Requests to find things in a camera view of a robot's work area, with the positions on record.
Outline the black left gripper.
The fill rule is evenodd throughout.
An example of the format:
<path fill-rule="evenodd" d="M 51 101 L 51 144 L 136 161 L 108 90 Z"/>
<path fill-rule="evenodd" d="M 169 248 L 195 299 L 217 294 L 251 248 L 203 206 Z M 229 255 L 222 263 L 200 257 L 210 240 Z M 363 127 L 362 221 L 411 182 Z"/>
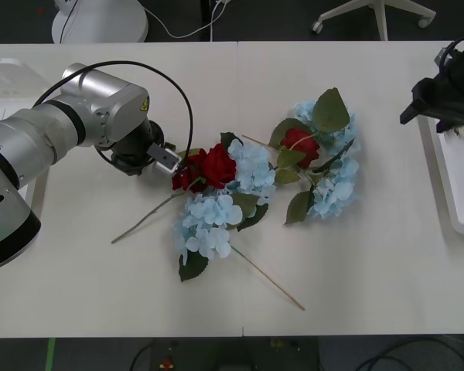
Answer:
<path fill-rule="evenodd" d="M 128 176 L 141 175 L 155 159 L 147 151 L 149 145 L 124 145 L 117 143 L 112 149 L 112 165 Z"/>

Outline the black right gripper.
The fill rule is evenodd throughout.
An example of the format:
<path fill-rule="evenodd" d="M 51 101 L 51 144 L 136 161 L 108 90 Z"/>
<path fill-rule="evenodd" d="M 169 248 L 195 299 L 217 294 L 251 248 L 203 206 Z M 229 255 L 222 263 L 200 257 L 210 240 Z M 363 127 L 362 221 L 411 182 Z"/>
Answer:
<path fill-rule="evenodd" d="M 464 95 L 445 80 L 424 78 L 412 88 L 412 102 L 400 114 L 400 123 L 418 115 L 464 126 Z"/>

